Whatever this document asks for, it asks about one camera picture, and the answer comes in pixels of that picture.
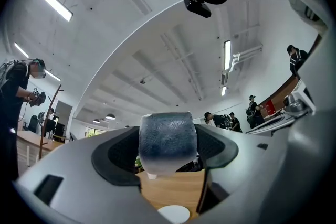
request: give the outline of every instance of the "white circle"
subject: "white circle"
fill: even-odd
[[[173,224],[182,224],[190,217],[189,210],[180,205],[168,205],[160,208],[158,212]]]

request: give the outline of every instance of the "backpack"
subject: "backpack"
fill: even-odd
[[[230,120],[229,120],[229,116],[228,116],[228,115],[223,115],[223,116],[221,116],[221,117],[223,118],[224,127],[225,127],[225,128],[229,128],[229,127],[231,127]]]
[[[19,61],[10,61],[7,63],[3,63],[0,66],[0,94],[2,95],[2,86],[7,82],[6,77],[8,72],[12,69],[12,67],[14,67],[15,65],[17,65],[19,63]]]
[[[252,110],[252,108],[251,108],[251,105],[252,105],[253,103],[251,102],[250,103],[250,105],[249,105],[249,107],[248,107],[248,109],[246,110],[246,115],[247,115],[247,118],[248,119],[250,119],[250,118],[253,118],[254,116],[255,116],[255,112]]]

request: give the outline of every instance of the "wooden table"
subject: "wooden table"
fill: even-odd
[[[17,161],[19,175],[22,175],[28,167],[34,165],[38,161],[40,140],[41,136],[31,131],[17,132]],[[62,145],[64,144],[43,137],[42,157]]]
[[[141,181],[141,194],[156,209],[181,205],[189,210],[190,219],[198,216],[196,208],[202,193],[204,171],[175,173],[170,177],[158,176],[154,180],[148,179],[146,172],[137,176]]]
[[[40,147],[41,136],[31,131],[18,131],[17,138],[21,139],[32,146]],[[47,139],[43,137],[43,145],[42,148],[47,151],[52,151],[55,148],[62,146],[63,143],[55,142],[51,139]]]
[[[59,138],[59,139],[62,139],[62,140],[70,140],[69,138],[67,138],[66,136],[59,136],[59,135],[52,135],[53,137],[56,137],[56,138]]]

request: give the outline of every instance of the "window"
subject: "window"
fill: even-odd
[[[86,137],[99,135],[99,134],[102,134],[102,133],[105,133],[105,132],[106,131],[98,130],[98,129],[92,129],[92,128],[88,128],[88,127],[86,127],[86,130],[85,130]]]

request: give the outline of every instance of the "black jacket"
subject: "black jacket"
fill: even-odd
[[[292,74],[300,79],[298,75],[298,70],[304,64],[304,62],[308,59],[309,54],[304,50],[298,50],[295,54],[290,57],[289,68]]]
[[[8,71],[6,82],[0,92],[0,122],[11,128],[17,128],[23,98],[17,97],[19,87],[27,89],[30,66],[25,63],[17,63]]]

